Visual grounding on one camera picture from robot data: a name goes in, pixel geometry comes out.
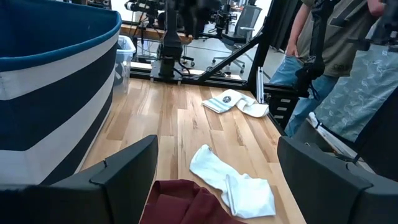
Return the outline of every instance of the blue jeans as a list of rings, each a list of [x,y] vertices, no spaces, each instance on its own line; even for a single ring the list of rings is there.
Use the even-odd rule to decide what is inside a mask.
[[[279,65],[278,70],[275,72],[269,83],[292,86],[297,81],[295,72],[300,68],[302,68],[302,65],[297,58],[294,56],[285,56],[284,61]],[[289,119],[289,123],[285,128],[285,132],[289,137],[292,137],[297,132],[308,114],[314,111],[323,99],[329,95],[333,87],[336,85],[337,80],[338,78],[336,77],[330,77],[324,74],[312,81],[313,87],[319,94],[319,100],[314,99],[312,91],[308,91],[310,93],[309,98],[299,99],[293,110],[292,116]]]

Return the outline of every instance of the white cloth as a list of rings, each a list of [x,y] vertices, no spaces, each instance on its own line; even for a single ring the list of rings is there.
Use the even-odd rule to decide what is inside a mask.
[[[243,113],[256,118],[263,117],[269,112],[268,105],[258,104],[255,99],[235,90],[226,90],[219,96],[203,101],[202,105],[216,113],[224,113],[236,106]]]
[[[317,120],[317,117],[315,116],[314,112],[310,112],[308,115],[308,122],[314,127],[317,128],[318,124],[320,124]]]
[[[193,156],[190,170],[208,185],[221,190],[233,216],[254,218],[275,215],[274,195],[267,180],[240,175],[203,145]]]

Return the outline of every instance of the blue fabric bin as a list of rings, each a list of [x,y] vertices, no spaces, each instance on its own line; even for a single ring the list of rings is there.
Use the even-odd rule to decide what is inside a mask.
[[[78,171],[112,102],[120,15],[0,0],[0,184]]]

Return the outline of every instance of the black metal frame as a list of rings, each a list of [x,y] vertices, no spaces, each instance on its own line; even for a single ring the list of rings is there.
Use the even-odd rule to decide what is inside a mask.
[[[197,77],[186,77],[176,74],[174,78],[166,79],[158,76],[153,76],[151,70],[144,68],[131,67],[131,78],[141,78],[151,81],[160,82],[173,82],[173,83],[185,83],[191,85],[204,85],[213,86],[218,88],[230,88],[235,90],[247,90],[256,96],[257,94],[257,68],[262,67],[267,57],[270,42],[272,40],[273,30],[276,30],[279,10],[282,8],[283,1],[273,0],[268,16],[264,19],[263,27],[261,31],[255,36],[250,42],[243,45],[239,50],[235,51],[229,57],[218,63],[213,68],[205,71]],[[252,62],[252,67],[248,76],[248,80],[235,80],[224,77],[217,77],[215,73],[220,71],[223,67],[230,64],[233,60],[243,55],[249,49],[257,45],[257,51]],[[270,119],[277,126],[279,132],[285,135],[283,129],[289,121],[289,118],[299,100],[299,94],[292,87],[273,85],[269,83],[264,84],[264,99],[269,104],[271,116]]]

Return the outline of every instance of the white wall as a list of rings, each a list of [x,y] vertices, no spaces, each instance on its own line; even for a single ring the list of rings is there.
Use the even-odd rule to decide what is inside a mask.
[[[272,0],[257,0],[256,6],[262,9],[260,16],[254,26],[255,31],[253,32],[253,36],[255,36],[262,27],[262,23],[264,22],[264,18],[268,15],[269,7],[271,6]]]

